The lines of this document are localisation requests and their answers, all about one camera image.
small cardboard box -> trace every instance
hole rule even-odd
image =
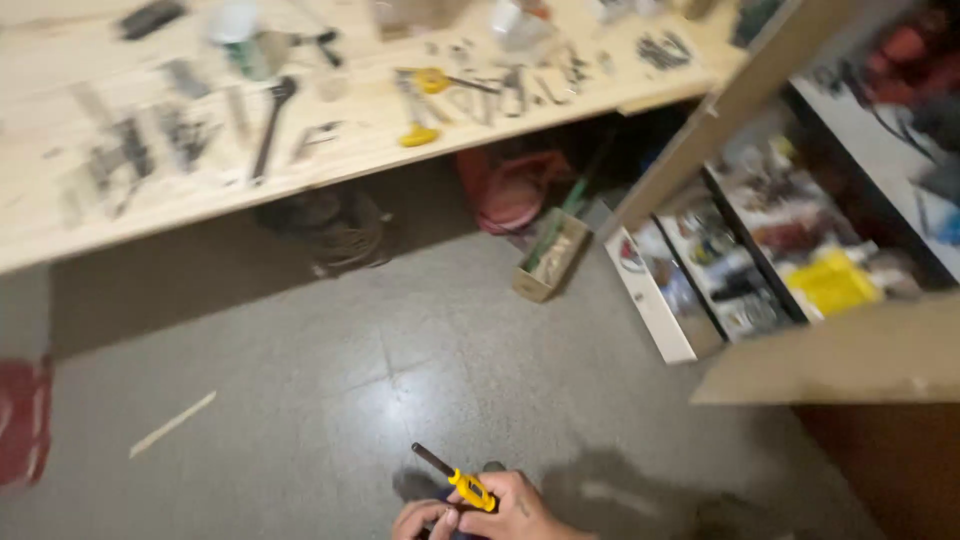
[[[550,272],[550,276],[545,282],[525,271],[523,266],[527,263],[527,260],[530,259],[530,256],[533,255],[534,250],[537,249],[540,242],[550,234],[550,224],[555,223],[558,218],[562,220],[562,225],[557,238],[558,240],[565,238],[569,241],[569,245],[560,255],[555,268]],[[540,233],[537,235],[537,241],[531,244],[530,248],[527,249],[527,253],[523,256],[523,259],[521,259],[520,263],[514,268],[514,290],[516,294],[537,303],[544,302],[550,298],[557,287],[564,281],[564,276],[570,269],[571,263],[580,253],[590,233],[587,224],[565,213],[561,209],[550,210],[550,214],[543,220],[543,224],[544,227],[541,228]],[[547,249],[547,251],[544,252],[544,258],[549,251],[550,250]]]

workbench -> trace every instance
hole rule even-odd
[[[139,0],[36,0],[6,7],[0,28],[0,273],[577,119],[613,110],[636,113],[702,96],[729,78],[746,56],[727,43],[736,2],[721,2],[700,22],[667,12],[653,19],[631,15],[605,28],[579,0],[552,2],[556,26],[589,62],[589,78],[579,95],[565,94],[570,103],[564,106],[549,101],[530,105],[520,118],[498,114],[492,127],[465,118],[442,95],[433,96],[455,124],[441,126],[443,134],[433,143],[403,148],[397,138],[409,130],[409,118],[394,85],[395,68],[436,65],[455,74],[449,47],[463,45],[466,37],[473,43],[469,52],[478,72],[502,77],[505,70],[492,67],[500,55],[489,30],[492,3],[468,3],[450,28],[389,41],[380,39],[370,6],[362,0],[259,4],[265,29],[317,34],[322,28],[304,16],[302,5],[339,28],[342,37],[334,48],[346,64],[335,75],[348,85],[343,97],[324,102],[315,81],[321,64],[318,51],[307,46],[291,50],[280,73],[296,77],[300,91],[281,112],[269,177],[260,186],[252,185],[249,176],[270,111],[270,82],[252,83],[233,73],[222,51],[204,38],[219,2],[195,2],[187,16],[139,41],[120,39],[115,25]],[[693,49],[690,65],[659,71],[637,57],[640,37],[666,30]],[[430,56],[427,42],[435,43],[440,54]],[[600,50],[612,57],[611,75],[597,66]],[[193,113],[224,123],[199,170],[189,175],[174,166],[150,112],[153,104],[176,99],[159,69],[172,59],[189,60],[214,90],[188,104]],[[554,94],[564,92],[564,76],[557,67],[530,71],[540,73]],[[530,74],[525,77],[528,90],[542,95]],[[116,117],[135,112],[156,158],[156,171],[117,217],[87,201],[84,190],[90,187],[78,185],[84,183],[78,171],[100,134],[72,93],[77,83],[92,87]],[[241,86],[252,123],[253,141],[246,144],[229,125],[222,89],[231,85]],[[332,120],[344,121],[335,132],[337,139],[316,146],[307,162],[291,164],[303,130]]]

